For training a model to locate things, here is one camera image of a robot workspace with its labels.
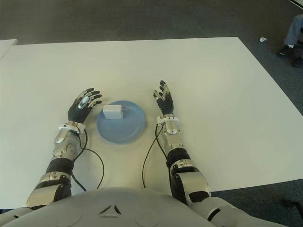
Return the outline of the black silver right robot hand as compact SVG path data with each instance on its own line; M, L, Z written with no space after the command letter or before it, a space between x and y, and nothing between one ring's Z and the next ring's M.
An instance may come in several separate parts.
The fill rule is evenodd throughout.
M170 89L165 81L160 81L160 92L154 90L152 96L156 100L163 115L174 114L174 104Z

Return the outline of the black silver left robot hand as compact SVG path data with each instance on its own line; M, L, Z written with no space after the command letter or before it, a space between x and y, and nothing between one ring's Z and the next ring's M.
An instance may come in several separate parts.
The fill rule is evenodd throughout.
M101 104L100 91L88 88L82 91L74 100L68 110L68 121L84 123L90 111L98 104Z

